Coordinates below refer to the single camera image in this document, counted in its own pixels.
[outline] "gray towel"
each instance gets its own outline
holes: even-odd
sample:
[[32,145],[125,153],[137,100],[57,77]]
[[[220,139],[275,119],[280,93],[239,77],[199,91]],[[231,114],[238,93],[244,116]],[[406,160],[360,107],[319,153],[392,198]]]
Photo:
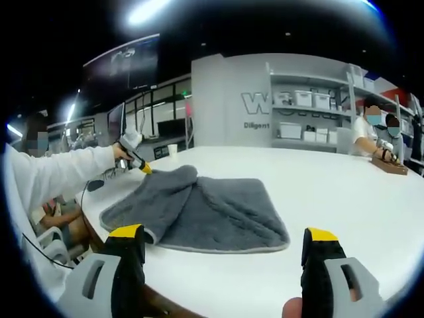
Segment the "gray towel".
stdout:
[[197,177],[192,166],[155,170],[100,221],[108,231],[141,223],[148,243],[193,252],[272,252],[290,242],[260,180]]

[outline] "wooden base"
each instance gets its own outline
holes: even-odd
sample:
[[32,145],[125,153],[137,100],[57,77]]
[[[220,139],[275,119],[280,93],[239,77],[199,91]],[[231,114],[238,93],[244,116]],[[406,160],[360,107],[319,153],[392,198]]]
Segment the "wooden base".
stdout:
[[383,161],[381,159],[373,157],[371,163],[388,174],[400,174],[406,176],[408,174],[408,168],[401,164],[394,164],[393,162]]

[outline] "white tabletop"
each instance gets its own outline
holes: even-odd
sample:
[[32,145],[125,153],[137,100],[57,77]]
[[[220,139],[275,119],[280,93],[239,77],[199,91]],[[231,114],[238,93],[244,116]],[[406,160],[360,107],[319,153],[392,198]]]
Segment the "white tabletop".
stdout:
[[[424,249],[424,180],[415,172],[387,174],[369,159],[273,148],[198,147],[152,167],[195,166],[200,176],[258,178],[286,224],[290,246],[269,254],[217,255],[146,247],[146,283],[206,317],[280,318],[301,295],[303,232],[317,227],[338,236],[391,297],[410,279]],[[83,210],[105,240],[99,214],[132,192],[143,174],[131,171],[88,193]]]

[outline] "white shelving unit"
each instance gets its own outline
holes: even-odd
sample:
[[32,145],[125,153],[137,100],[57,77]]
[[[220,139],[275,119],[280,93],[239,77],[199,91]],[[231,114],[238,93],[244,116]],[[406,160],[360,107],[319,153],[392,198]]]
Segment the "white shelving unit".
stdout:
[[[374,96],[379,99],[383,106],[382,109],[387,112],[394,113],[396,117],[401,121],[403,116],[412,117],[414,112],[411,109],[400,105],[399,97],[396,96],[396,100],[393,101],[383,95],[370,91],[364,87],[354,86],[352,80],[337,79],[337,78],[328,78],[325,76],[316,76],[313,74],[290,74],[290,73],[280,73],[273,72],[269,64],[266,64],[266,69],[270,74],[270,86],[269,92],[272,96],[272,87],[275,85],[299,85],[299,86],[309,86],[309,87],[320,87],[325,89],[334,89],[338,90],[340,93],[346,93],[350,101],[350,109],[348,111],[336,111],[333,109],[319,109],[314,107],[302,107],[297,105],[275,105],[273,104],[272,110],[274,111],[297,111],[297,112],[311,112],[311,113],[320,113],[326,115],[336,116],[338,119],[350,119],[352,124],[356,119],[356,97],[367,97],[369,95]],[[413,138],[408,132],[402,131],[405,136]],[[275,148],[302,148],[307,150],[320,150],[320,151],[330,151],[335,152],[337,146],[334,144],[322,144],[318,142],[305,142],[300,139],[286,139],[286,138],[275,138],[273,131],[272,147]]]

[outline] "paper cup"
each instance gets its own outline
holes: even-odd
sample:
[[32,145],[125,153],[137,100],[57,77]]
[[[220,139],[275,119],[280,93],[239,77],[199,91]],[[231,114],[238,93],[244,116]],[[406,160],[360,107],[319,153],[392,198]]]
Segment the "paper cup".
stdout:
[[177,144],[169,144],[168,152],[171,158],[175,158],[177,156]]

